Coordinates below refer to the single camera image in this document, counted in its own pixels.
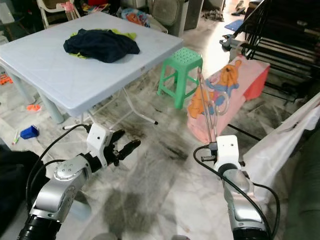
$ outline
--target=blue object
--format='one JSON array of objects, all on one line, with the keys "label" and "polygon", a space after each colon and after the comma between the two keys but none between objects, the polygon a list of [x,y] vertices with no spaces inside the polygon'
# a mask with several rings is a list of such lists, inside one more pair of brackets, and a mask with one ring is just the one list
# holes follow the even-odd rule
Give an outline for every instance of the blue object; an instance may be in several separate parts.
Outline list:
[{"label": "blue object", "polygon": [[240,28],[240,26],[244,23],[243,20],[236,20],[236,21],[233,21],[232,23],[228,24],[228,25],[225,25],[224,27],[226,29],[230,29],[232,31],[237,31],[238,28]]},{"label": "blue object", "polygon": [[39,130],[34,125],[20,132],[20,137],[23,139],[30,139],[37,136],[39,136]]}]

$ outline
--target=clothing pile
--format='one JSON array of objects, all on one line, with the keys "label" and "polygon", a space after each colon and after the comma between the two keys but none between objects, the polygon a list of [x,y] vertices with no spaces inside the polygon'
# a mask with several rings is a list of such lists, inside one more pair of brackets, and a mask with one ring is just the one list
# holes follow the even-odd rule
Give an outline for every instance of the clothing pile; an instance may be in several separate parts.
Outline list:
[{"label": "clothing pile", "polygon": [[205,12],[203,14],[203,17],[205,19],[209,19],[212,21],[219,21],[219,22],[225,21],[223,13],[217,9]]},{"label": "clothing pile", "polygon": [[94,58],[104,63],[113,63],[127,54],[138,54],[140,49],[134,41],[136,34],[120,33],[116,29],[80,29],[67,39],[64,50],[80,58]]}]

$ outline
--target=white chair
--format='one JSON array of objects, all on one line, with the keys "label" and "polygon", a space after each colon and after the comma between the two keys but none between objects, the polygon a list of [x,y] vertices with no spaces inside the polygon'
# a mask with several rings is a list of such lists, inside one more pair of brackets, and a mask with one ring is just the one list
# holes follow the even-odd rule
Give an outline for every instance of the white chair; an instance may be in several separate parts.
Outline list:
[{"label": "white chair", "polygon": [[[79,14],[76,6],[74,5],[74,1],[75,0],[69,0],[69,1],[73,4],[74,11],[75,11],[77,17],[80,18],[80,14]],[[36,0],[36,2],[37,2],[38,7],[40,9],[42,20],[43,20],[43,25],[44,25],[45,29],[50,27],[48,19],[47,19],[46,12],[48,12],[48,13],[58,13],[58,12],[64,12],[65,11],[65,8],[62,7],[60,4],[65,3],[66,0],[47,0],[47,2],[52,3],[51,6],[49,6],[49,5],[47,6],[43,0]]]}]

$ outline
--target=pink bag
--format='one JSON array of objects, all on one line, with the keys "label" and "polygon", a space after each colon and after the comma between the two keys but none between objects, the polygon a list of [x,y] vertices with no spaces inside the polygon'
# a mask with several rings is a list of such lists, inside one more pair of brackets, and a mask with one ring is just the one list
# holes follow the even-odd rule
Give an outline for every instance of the pink bag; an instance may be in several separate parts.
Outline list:
[{"label": "pink bag", "polygon": [[[191,132],[201,142],[209,143],[210,131],[212,141],[216,141],[216,135],[222,132],[244,102],[260,96],[269,68],[269,63],[248,60],[240,55],[201,81],[187,108],[187,125]],[[210,116],[209,130],[205,111]]]}]

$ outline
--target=blue mat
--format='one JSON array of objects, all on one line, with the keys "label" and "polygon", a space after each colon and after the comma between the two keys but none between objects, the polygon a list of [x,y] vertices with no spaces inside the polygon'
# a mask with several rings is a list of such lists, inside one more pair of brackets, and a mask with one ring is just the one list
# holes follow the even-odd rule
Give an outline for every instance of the blue mat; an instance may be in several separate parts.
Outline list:
[{"label": "blue mat", "polygon": [[240,26],[244,23],[243,20],[236,20],[236,21],[233,21],[232,23],[228,24],[228,25],[225,25],[224,27],[226,29],[230,29],[232,31],[237,31],[238,28],[240,28]]}]

